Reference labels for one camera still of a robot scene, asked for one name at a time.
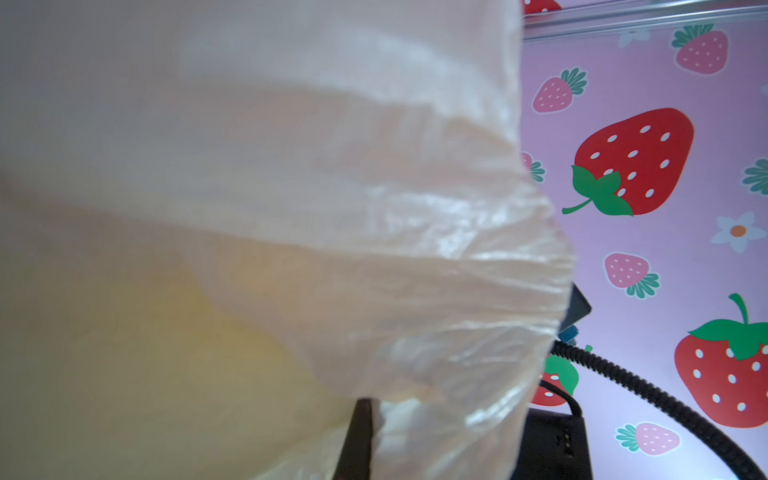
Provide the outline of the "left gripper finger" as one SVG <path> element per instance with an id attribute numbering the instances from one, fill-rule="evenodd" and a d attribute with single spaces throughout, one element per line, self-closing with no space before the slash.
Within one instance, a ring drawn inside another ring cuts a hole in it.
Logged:
<path id="1" fill-rule="evenodd" d="M 371 399 L 359 399 L 355 403 L 332 480 L 370 479 L 373 415 Z"/>

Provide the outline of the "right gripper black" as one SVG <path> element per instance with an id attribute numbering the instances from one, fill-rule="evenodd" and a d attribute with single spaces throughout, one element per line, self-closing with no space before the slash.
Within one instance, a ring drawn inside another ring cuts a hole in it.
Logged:
<path id="1" fill-rule="evenodd" d="M 511 480 L 593 480 L 586 424 L 579 403 L 545 380 L 540 387 L 564 399 L 570 414 L 530 408 Z"/>

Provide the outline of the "translucent beige plastic bag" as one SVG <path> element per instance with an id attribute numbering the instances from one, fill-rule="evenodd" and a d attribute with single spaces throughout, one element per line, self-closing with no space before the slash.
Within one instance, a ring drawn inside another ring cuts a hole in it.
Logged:
<path id="1" fill-rule="evenodd" d="M 5 1 L 1 475 L 505 479 L 575 258 L 517 1 Z"/>

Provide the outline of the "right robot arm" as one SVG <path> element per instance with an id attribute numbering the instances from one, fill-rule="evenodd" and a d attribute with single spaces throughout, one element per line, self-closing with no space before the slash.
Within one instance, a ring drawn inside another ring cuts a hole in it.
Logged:
<path id="1" fill-rule="evenodd" d="M 674 396 L 634 373 L 585 349 L 554 342 L 551 354 L 585 367 L 637 395 L 688 430 L 738 479 L 765 480 L 767 475 L 729 436 Z M 531 408 L 511 480 L 591 479 L 593 477 L 583 411 L 564 389 L 544 379 L 540 386 L 564 399 L 569 414 Z"/>

